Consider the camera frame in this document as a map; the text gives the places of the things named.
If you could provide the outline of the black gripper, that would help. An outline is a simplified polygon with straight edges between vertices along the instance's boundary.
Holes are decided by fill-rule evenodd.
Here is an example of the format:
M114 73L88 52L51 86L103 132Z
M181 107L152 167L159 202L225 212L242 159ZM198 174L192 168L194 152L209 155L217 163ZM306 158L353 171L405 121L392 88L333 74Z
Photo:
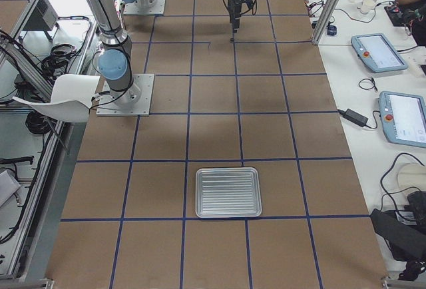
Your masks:
M242 11L242 6L246 5L247 10ZM228 0L227 10L231 19L233 33L237 33L240 28L240 17L253 9L253 0Z

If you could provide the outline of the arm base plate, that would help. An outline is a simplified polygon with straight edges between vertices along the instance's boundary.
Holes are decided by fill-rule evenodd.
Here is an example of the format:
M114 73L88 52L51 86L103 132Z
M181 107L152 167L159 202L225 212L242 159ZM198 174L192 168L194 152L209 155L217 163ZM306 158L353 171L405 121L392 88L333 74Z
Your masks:
M124 15L127 16L161 16L164 15L166 0L136 0L127 3Z
M108 91L108 94L101 96L96 114L99 117L147 117L150 114L153 87L154 74L134 74L133 84L124 95L111 91L105 81L103 91Z

